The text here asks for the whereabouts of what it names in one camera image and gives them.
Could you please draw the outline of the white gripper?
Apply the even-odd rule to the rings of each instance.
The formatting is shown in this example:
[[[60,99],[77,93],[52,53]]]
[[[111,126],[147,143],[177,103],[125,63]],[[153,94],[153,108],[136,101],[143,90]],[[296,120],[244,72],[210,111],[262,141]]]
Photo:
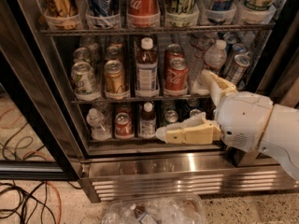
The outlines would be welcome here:
[[[228,147],[251,152],[262,136],[273,102],[269,97],[242,91],[209,70],[202,71],[202,81],[217,107],[215,120],[206,113],[193,115],[182,122],[168,124],[156,131],[156,137],[167,144],[208,145],[221,141]]]

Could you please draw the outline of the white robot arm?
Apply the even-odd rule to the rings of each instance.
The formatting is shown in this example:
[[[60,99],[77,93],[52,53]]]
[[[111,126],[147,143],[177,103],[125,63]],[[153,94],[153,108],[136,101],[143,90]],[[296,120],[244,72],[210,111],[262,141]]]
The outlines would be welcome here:
[[[207,145],[221,140],[244,152],[257,150],[276,160],[299,179],[299,110],[275,105],[260,94],[238,91],[228,80],[204,70],[202,79],[213,104],[214,119],[205,113],[160,127],[156,137],[170,144]]]

